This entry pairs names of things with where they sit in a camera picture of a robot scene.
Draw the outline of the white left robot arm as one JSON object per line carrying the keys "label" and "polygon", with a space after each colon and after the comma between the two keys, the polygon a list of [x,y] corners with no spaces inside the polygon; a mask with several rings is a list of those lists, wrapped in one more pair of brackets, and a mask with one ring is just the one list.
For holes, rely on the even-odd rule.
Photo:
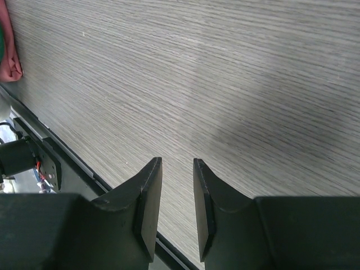
{"label": "white left robot arm", "polygon": [[36,145],[28,139],[1,144],[1,183],[6,177],[35,168],[36,153]]}

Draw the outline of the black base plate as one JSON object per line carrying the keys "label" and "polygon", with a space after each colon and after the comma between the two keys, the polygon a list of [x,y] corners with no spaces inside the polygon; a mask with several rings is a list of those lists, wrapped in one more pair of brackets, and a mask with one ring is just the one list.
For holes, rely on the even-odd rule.
{"label": "black base plate", "polygon": [[[55,173],[56,184],[61,185],[56,192],[76,192],[88,199],[95,199],[113,189],[3,87],[1,96],[12,106],[12,117],[18,118],[13,121],[13,126],[19,128],[23,135],[35,137],[49,152],[46,157],[40,157],[41,163],[50,160],[57,169],[61,169],[61,173]],[[155,262],[150,264],[151,269],[197,269],[197,266],[160,232],[156,234],[154,259]]]}

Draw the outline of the green t shirt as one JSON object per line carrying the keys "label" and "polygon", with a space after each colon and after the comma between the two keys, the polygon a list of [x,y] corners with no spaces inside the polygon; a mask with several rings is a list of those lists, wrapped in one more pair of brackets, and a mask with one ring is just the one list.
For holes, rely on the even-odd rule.
{"label": "green t shirt", "polygon": [[0,62],[2,61],[6,51],[4,31],[0,26]]}

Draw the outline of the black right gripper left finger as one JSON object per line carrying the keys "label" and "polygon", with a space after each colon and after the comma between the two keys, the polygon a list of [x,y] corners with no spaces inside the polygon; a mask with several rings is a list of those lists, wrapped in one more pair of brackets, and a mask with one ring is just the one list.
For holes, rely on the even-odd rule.
{"label": "black right gripper left finger", "polygon": [[1,196],[2,269],[148,269],[154,260],[162,159],[87,200],[75,193]]}

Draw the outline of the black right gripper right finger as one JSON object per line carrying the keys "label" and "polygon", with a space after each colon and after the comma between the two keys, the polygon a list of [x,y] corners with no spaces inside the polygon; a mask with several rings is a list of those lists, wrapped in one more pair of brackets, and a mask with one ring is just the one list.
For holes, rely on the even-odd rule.
{"label": "black right gripper right finger", "polygon": [[358,269],[359,197],[249,198],[193,161],[206,269]]}

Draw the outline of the pink t shirt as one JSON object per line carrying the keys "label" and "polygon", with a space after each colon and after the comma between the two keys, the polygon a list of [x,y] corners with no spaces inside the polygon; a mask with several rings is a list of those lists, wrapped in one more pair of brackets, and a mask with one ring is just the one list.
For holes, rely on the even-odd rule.
{"label": "pink t shirt", "polygon": [[23,69],[15,46],[14,31],[5,1],[1,1],[1,27],[4,31],[6,51],[1,61],[1,82],[16,82],[23,76]]}

